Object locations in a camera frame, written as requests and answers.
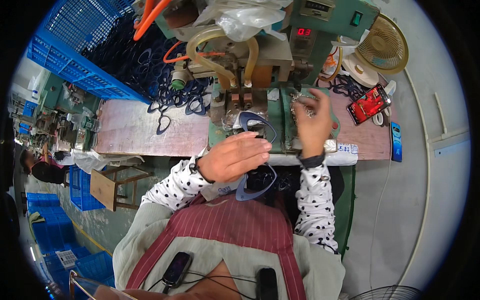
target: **polka dot sleeve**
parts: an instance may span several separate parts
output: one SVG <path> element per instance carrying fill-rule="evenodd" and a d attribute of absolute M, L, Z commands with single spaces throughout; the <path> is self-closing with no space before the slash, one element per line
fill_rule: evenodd
<path fill-rule="evenodd" d="M 300 210 L 295 233 L 306 237 L 310 243 L 337 254 L 332 186 L 327 166 L 321 164 L 314 168 L 304 168 L 300 175 L 300 190 L 295 196 Z"/>
<path fill-rule="evenodd" d="M 192 169 L 196 157 L 182 160 L 170 170 L 170 175 L 155 184 L 144 196 L 142 203 L 158 203 L 175 211 L 188 205 L 204 187 L 210 186 L 198 172 Z"/>

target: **plastic eyeglass frame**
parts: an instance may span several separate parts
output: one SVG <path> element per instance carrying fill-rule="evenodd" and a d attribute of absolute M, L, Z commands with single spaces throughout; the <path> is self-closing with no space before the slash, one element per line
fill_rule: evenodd
<path fill-rule="evenodd" d="M 243 112 L 240 113 L 239 121 L 240 121 L 240 126 L 242 126 L 243 130 L 248 131 L 248 121 L 250 121 L 250 120 L 257 120 L 257 121 L 260 121 L 260 122 L 268 125 L 273 130 L 273 133 L 275 134 L 271 143 L 274 142 L 274 140 L 276 139 L 276 131 L 273 128 L 273 126 L 267 120 L 265 120 L 263 117 L 261 117 L 257 114 L 249 112 L 249 111 L 243 111 Z M 237 187 L 237 191 L 235 192 L 235 199 L 237 199 L 238 201 L 247 201 L 247 200 L 254 199 L 254 198 L 262 195 L 264 192 L 266 192 L 272 186 L 272 184 L 276 180 L 276 172 L 269 163 L 265 163 L 265 165 L 268 166 L 274 174 L 274 178 L 273 178 L 272 182 L 266 188 L 264 188 L 263 190 L 261 190 L 259 192 L 247 193 L 247 192 L 245 192 L 245 183 L 247 182 L 248 175 L 244 174 L 242 180 L 240 181 L 239 186 Z"/>
<path fill-rule="evenodd" d="M 69 274 L 69 290 L 70 290 L 70 299 L 71 300 L 75 300 L 75 286 L 77 286 L 80 290 L 82 290 L 82 292 L 87 295 L 90 299 L 92 300 L 103 300 L 103 299 L 96 299 L 93 295 L 91 295 L 89 292 L 87 292 L 85 290 L 84 287 L 82 287 L 82 285 L 80 285 L 78 282 L 77 282 L 77 278 L 81 278 L 85 281 L 88 281 L 88 282 L 91 282 L 93 284 L 97 284 L 98 286 L 105 286 L 105 287 L 108 287 L 106 285 L 104 285 L 103 283 L 100 283 L 98 281 L 94 281 L 94 280 L 91 280 L 91 279 L 88 279 L 88 278 L 85 278 L 85 277 L 82 277 L 80 275 L 78 275 L 77 272 L 73 271 L 73 270 L 70 270 L 70 274 Z M 132 299 L 132 300 L 138 300 L 137 298 L 135 297 L 132 297 L 130 296 L 129 294 L 126 294 L 120 290 L 117 290 L 116 288 L 112 288 L 112 287 L 108 287 L 112 290 L 114 290 L 116 293 L 118 293 L 119 295 L 121 296 L 124 296 L 126 299 Z"/>

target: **worker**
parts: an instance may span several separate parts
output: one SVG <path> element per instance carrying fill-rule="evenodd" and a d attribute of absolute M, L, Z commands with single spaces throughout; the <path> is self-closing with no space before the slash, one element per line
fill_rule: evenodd
<path fill-rule="evenodd" d="M 307 117 L 302 104 L 294 107 L 303 149 L 296 224 L 286 221 L 282 205 L 267 206 L 261 199 L 237 201 L 233 193 L 206 202 L 203 189 L 234 182 L 269 158 L 272 145 L 255 138 L 258 133 L 230 136 L 205 156 L 178 163 L 142 197 L 113 253 L 117 289 L 138 300 L 255 299 L 257 286 L 268 286 L 258 282 L 259 270 L 273 268 L 278 299 L 338 298 L 345 269 L 334 239 L 323 149 L 332 128 L 330 99 L 309 91 L 317 100 L 304 97 L 302 102 L 316 116 Z M 188 253 L 192 262 L 186 272 L 180 270 L 185 275 L 180 285 L 169 290 L 161 279 L 179 252 Z M 175 264 L 182 268 L 182 262 Z M 102 299 L 100 294 L 95 298 Z"/>
<path fill-rule="evenodd" d="M 57 164 L 53 158 L 49 157 L 48 143 L 45 143 L 40 153 L 41 158 L 35 160 L 32 152 L 24 149 L 20 153 L 20 164 L 23 172 L 27 175 L 32 174 L 36 179 L 43 182 L 62 184 L 65 173 L 69 171 L 68 166 Z"/>

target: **blue eyeglass frame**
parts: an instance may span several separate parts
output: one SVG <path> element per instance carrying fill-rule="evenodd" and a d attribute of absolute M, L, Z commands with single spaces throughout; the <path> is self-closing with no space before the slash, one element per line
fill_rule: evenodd
<path fill-rule="evenodd" d="M 262 116 L 259 116 L 257 114 L 254 114 L 252 112 L 249 112 L 249 111 L 242 111 L 240 113 L 239 121 L 240 121 L 240 126 L 243 128 L 243 130 L 248 131 L 248 121 L 250 121 L 250 120 L 257 120 L 257 121 L 260 121 L 260 122 L 268 125 L 268 127 L 270 127 L 273 130 L 273 133 L 275 134 L 275 136 L 273 137 L 273 139 L 270 143 L 274 142 L 274 140 L 276 139 L 276 131 L 273 128 L 273 126 L 267 120 L 265 120 L 265 118 L 263 118 Z M 272 186 L 272 184 L 276 180 L 276 172 L 269 163 L 265 163 L 265 165 L 268 166 L 274 174 L 274 178 L 273 178 L 272 182 L 266 188 L 264 188 L 263 190 L 261 190 L 259 192 L 247 193 L 247 192 L 245 192 L 245 183 L 247 182 L 248 175 L 244 174 L 243 178 L 240 181 L 240 184 L 237 188 L 237 191 L 235 192 L 235 199 L 237 199 L 238 201 L 247 201 L 247 200 L 254 199 L 254 198 L 262 195 L 263 193 L 265 193 Z"/>

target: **smartphone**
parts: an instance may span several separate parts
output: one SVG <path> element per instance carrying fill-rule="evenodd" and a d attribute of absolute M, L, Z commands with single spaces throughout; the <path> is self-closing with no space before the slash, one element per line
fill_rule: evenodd
<path fill-rule="evenodd" d="M 167 287 L 177 288 L 182 283 L 191 263 L 190 254 L 178 252 L 163 274 L 162 283 Z"/>
<path fill-rule="evenodd" d="M 257 273 L 257 300 L 278 300 L 275 269 L 263 268 Z"/>
<path fill-rule="evenodd" d="M 392 160 L 402 162 L 402 132 L 400 125 L 395 122 L 391 123 L 392 128 Z"/>
<path fill-rule="evenodd" d="M 357 101 L 349 104 L 347 110 L 352 116 L 355 125 L 360 125 L 390 105 L 391 100 L 384 88 L 377 84 Z"/>

